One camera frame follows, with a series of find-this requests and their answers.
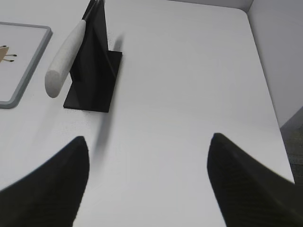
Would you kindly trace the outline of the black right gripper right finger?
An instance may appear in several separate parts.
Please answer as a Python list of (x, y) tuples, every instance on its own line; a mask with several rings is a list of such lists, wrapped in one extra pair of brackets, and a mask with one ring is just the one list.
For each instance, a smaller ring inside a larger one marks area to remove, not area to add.
[(208, 177), (228, 227), (301, 227), (303, 189), (221, 133), (211, 139)]

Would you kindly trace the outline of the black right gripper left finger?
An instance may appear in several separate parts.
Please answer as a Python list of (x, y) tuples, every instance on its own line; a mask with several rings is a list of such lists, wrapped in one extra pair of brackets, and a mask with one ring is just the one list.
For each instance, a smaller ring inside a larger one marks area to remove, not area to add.
[(74, 138), (27, 176), (0, 192), (2, 227), (71, 227), (89, 178), (89, 150)]

